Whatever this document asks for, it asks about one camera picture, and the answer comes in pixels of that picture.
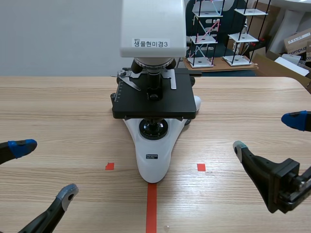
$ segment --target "brand logo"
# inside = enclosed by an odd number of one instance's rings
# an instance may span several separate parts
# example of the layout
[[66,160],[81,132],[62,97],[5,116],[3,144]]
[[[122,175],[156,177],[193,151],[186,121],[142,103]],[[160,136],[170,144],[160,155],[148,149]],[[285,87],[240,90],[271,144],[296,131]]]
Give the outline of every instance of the brand logo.
[[290,54],[293,55],[293,54],[300,53],[300,52],[305,51],[305,50],[307,50],[307,46],[305,46],[304,48],[295,50],[295,51],[293,51],[293,52],[290,52]]
[[157,159],[157,154],[146,154],[146,159]]

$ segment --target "white paper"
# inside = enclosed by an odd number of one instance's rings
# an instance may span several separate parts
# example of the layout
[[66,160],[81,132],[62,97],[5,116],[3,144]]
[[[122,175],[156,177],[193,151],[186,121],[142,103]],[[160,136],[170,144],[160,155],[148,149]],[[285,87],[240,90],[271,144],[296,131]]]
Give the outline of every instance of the white paper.
[[284,58],[279,57],[279,58],[277,58],[275,60],[275,62],[279,63],[280,65],[282,65],[282,66],[284,66],[284,67],[286,67],[288,69],[291,69],[292,71],[294,71],[294,72],[296,72],[296,73],[298,73],[298,74],[300,74],[302,76],[306,76],[307,74],[309,74],[309,71],[307,69],[304,69],[302,67],[296,66],[293,63],[285,60]]
[[282,55],[282,58],[284,58],[285,60],[295,64],[295,65],[298,65],[300,59],[301,59],[301,56],[296,56],[296,55],[290,55],[290,54],[283,54]]

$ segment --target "microscope base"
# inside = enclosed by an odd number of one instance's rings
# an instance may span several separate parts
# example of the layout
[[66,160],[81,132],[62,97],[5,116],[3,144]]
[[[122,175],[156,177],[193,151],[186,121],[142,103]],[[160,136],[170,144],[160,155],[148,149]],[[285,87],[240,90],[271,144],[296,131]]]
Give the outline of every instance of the microscope base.
[[[201,106],[201,99],[194,97],[197,111]],[[168,123],[166,136],[159,140],[148,140],[141,136],[139,124],[143,119],[124,120],[136,148],[138,170],[142,178],[149,183],[161,181],[167,173],[173,147],[185,127],[187,119],[165,119]]]

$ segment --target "white microscope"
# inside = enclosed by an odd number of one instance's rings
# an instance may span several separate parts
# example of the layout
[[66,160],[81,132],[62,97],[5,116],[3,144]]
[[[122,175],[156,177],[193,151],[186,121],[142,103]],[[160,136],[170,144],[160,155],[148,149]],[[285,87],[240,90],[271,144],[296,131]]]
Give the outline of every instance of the white microscope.
[[149,183],[164,178],[182,129],[200,109],[189,74],[174,70],[174,58],[184,57],[186,47],[184,0],[123,0],[121,56],[134,60],[118,72],[112,111],[130,131],[139,172]]

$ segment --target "red tape line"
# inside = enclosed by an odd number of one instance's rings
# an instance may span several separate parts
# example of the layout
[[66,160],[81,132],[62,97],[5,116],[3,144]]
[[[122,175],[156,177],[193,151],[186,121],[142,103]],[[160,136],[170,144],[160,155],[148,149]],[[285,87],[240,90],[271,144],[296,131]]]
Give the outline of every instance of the red tape line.
[[106,171],[112,171],[115,169],[115,163],[108,163],[105,170]]
[[146,233],[156,233],[156,183],[148,183]]
[[205,164],[198,164],[198,171],[206,171]]

